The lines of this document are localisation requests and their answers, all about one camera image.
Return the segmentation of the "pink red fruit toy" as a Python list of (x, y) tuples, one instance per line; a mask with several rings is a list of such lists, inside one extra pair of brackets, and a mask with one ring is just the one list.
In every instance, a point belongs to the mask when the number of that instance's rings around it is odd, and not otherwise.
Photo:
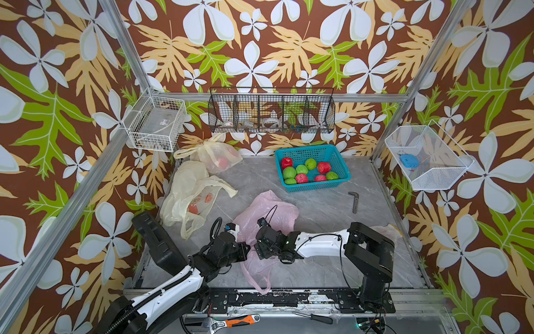
[(300, 184), (304, 184), (304, 183), (308, 183), (309, 180), (308, 180), (308, 177), (307, 177), (307, 174), (305, 173), (300, 173), (300, 174), (297, 174), (295, 176), (295, 180), (297, 182), (298, 185)]

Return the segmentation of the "yellow plastic bag with fruit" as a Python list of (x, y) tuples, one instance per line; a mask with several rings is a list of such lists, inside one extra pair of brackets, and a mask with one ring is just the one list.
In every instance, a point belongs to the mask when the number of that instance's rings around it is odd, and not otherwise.
[(179, 224), (181, 238), (189, 239), (203, 227), (222, 190), (231, 198), (238, 193), (223, 179), (210, 175), (202, 162), (185, 161), (176, 170), (169, 194), (161, 207), (163, 224)]

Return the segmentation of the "pale yellow bag at back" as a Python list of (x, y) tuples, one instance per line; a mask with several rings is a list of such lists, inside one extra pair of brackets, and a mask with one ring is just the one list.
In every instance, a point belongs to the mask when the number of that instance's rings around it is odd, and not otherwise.
[(192, 147), (178, 149), (173, 157), (202, 162), (210, 174), (224, 172), (240, 163), (243, 157), (233, 146), (221, 141), (223, 136), (225, 133), (219, 133)]

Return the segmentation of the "red apple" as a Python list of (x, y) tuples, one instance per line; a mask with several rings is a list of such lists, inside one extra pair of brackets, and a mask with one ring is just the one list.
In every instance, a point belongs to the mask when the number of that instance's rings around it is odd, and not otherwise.
[(293, 160), (289, 157), (283, 157), (280, 162), (282, 170), (288, 167), (293, 167)]

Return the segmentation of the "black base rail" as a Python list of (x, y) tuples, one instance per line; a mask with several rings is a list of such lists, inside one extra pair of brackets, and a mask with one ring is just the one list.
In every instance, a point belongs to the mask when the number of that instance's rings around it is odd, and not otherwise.
[(341, 314), (396, 312), (389, 292), (377, 302), (362, 302), (359, 294), (348, 288), (274, 289), (260, 294), (254, 289), (202, 288), (185, 299), (192, 313), (228, 315), (244, 313), (246, 308), (263, 312), (315, 310), (320, 313), (337, 311)]

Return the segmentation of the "green round fruit toy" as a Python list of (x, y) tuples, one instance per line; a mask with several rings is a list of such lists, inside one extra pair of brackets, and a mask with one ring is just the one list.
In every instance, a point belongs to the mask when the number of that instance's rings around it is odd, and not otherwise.
[(339, 176), (333, 171), (328, 172), (325, 176), (327, 180), (338, 180), (339, 179)]

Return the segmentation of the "green cabbage toy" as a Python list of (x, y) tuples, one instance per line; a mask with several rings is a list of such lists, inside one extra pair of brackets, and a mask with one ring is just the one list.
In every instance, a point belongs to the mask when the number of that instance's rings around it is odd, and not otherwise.
[(296, 169), (292, 166), (288, 166), (284, 168), (282, 171), (282, 177), (284, 180), (293, 179), (296, 177), (296, 175), (297, 175)]

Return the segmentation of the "green apple toy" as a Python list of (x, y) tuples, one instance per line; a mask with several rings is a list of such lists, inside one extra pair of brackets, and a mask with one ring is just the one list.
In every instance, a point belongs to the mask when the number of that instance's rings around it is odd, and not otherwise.
[(309, 158), (305, 161), (304, 165), (309, 169), (309, 171), (312, 171), (317, 168), (317, 161), (313, 158)]

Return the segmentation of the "white work glove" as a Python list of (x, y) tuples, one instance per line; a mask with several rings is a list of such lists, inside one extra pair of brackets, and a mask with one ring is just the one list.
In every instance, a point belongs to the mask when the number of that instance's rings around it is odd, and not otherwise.
[(397, 245), (399, 239), (403, 238), (401, 232), (392, 224), (386, 226), (374, 225), (371, 226), (371, 229), (390, 239), (395, 245)]

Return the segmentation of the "green bumpy fruit toy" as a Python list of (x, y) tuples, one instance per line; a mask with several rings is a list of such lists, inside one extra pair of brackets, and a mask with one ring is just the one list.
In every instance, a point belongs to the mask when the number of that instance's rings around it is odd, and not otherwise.
[(297, 174), (305, 174), (307, 175), (309, 172), (309, 169), (306, 167), (306, 165), (301, 164), (296, 167)]

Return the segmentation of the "teal plastic basket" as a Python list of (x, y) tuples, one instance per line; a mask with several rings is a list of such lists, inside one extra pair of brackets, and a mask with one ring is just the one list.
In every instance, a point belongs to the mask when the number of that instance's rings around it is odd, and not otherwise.
[(333, 145), (277, 150), (275, 162), (280, 182), (289, 193), (335, 188), (351, 179), (346, 162)]

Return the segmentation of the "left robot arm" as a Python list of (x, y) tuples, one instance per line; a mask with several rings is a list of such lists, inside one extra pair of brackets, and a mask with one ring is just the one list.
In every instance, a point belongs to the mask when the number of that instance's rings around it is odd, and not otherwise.
[(247, 260), (250, 246), (238, 241), (239, 225), (211, 226), (209, 243), (188, 256), (188, 263), (172, 278), (140, 296), (115, 300), (97, 325), (96, 333), (149, 333), (172, 313), (183, 315), (207, 291), (207, 283), (236, 262)]

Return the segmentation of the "pink plastic bag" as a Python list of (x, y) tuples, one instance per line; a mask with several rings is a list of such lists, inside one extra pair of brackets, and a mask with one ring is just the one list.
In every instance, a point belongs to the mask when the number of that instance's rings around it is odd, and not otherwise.
[(262, 228), (274, 230), (288, 235), (294, 231), (298, 208), (284, 202), (271, 190), (260, 193), (242, 213), (235, 218), (234, 223), (239, 227), (238, 241), (250, 246), (247, 260), (241, 263), (241, 270), (245, 279), (256, 291), (265, 295), (271, 291), (270, 273), (279, 260), (275, 256), (267, 255), (261, 259), (255, 248), (257, 234)]

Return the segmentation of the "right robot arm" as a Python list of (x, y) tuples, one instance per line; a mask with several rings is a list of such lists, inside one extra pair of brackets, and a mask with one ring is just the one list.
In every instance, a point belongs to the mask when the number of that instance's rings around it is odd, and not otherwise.
[(254, 249), (261, 260), (277, 257), (283, 264), (292, 264), (309, 257), (346, 258), (363, 274), (362, 285), (355, 292), (359, 306), (370, 312), (384, 310), (394, 272), (392, 240), (359, 222), (338, 232), (293, 231), (287, 235), (275, 230), (265, 218), (260, 218), (257, 225)]

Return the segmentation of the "small red fruit toy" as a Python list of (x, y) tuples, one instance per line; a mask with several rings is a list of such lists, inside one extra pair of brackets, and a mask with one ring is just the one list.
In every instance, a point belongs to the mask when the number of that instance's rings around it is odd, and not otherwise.
[(328, 178), (326, 177), (326, 175), (317, 175), (314, 178), (315, 182), (324, 182), (324, 181), (327, 181), (327, 180), (328, 180)]

